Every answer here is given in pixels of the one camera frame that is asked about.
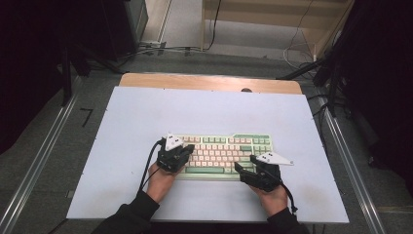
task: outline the desk leg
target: desk leg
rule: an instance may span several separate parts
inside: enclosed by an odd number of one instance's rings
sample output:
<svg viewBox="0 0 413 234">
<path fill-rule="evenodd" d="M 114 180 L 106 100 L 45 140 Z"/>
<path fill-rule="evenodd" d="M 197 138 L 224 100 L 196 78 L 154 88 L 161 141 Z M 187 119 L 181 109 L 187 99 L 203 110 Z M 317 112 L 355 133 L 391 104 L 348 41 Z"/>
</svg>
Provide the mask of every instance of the desk leg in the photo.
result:
<svg viewBox="0 0 413 234">
<path fill-rule="evenodd" d="M 206 0 L 203 0 L 202 18 L 201 18 L 201 51 L 204 50 L 204 39 L 206 31 Z"/>
</svg>

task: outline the person's left hand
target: person's left hand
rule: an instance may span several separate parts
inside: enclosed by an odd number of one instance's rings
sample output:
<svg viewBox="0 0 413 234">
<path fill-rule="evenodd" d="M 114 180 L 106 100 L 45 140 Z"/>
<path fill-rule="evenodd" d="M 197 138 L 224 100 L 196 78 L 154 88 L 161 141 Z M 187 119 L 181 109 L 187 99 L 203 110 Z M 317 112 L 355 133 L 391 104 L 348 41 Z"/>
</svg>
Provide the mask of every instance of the person's left hand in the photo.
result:
<svg viewBox="0 0 413 234">
<path fill-rule="evenodd" d="M 177 173 L 169 173 L 163 169 L 160 169 L 156 163 L 152 164 L 148 170 L 148 173 L 149 175 L 152 175 L 154 172 L 155 173 L 149 178 L 146 194 L 148 194 L 156 203 L 160 203 L 168 194 L 173 182 L 175 181 L 175 177 L 184 167 L 185 166 L 183 166 Z"/>
</svg>

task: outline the white tabletop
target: white tabletop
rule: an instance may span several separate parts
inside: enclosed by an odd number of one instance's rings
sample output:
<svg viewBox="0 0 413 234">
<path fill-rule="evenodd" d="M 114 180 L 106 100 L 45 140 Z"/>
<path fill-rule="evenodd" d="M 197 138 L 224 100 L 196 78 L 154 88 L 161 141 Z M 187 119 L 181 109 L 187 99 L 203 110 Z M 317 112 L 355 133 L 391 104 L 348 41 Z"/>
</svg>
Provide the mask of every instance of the white tabletop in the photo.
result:
<svg viewBox="0 0 413 234">
<path fill-rule="evenodd" d="M 114 89 L 67 218 L 106 218 L 130 203 L 152 146 L 167 133 L 269 134 L 275 151 L 294 162 L 281 173 L 298 221 L 349 222 L 305 96 L 133 87 Z M 266 218 L 242 182 L 177 180 L 153 220 Z"/>
</svg>

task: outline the wooden edge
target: wooden edge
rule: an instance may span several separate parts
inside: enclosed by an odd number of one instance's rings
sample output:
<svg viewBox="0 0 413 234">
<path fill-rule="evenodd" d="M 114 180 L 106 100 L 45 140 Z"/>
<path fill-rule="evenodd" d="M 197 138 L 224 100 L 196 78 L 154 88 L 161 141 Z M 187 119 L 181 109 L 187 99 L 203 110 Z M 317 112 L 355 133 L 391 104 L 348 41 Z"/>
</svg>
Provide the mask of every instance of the wooden edge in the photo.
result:
<svg viewBox="0 0 413 234">
<path fill-rule="evenodd" d="M 302 95 L 300 85 L 296 81 L 250 79 L 218 75 L 127 73 L 122 76 L 119 86 L 234 92 L 250 89 L 254 93 Z"/>
</svg>

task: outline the keyboard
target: keyboard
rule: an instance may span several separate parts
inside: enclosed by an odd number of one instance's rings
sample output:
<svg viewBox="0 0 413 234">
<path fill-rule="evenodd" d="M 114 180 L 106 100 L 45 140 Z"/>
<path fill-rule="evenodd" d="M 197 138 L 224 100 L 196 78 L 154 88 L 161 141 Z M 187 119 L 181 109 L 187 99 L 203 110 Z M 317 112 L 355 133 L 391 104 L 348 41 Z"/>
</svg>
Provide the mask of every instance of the keyboard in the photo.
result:
<svg viewBox="0 0 413 234">
<path fill-rule="evenodd" d="M 249 155 L 259 156 L 273 151 L 269 135 L 235 134 L 231 136 L 176 135 L 184 146 L 194 144 L 194 152 L 176 179 L 239 180 L 234 168 L 238 162 L 244 169 L 255 172 Z"/>
</svg>

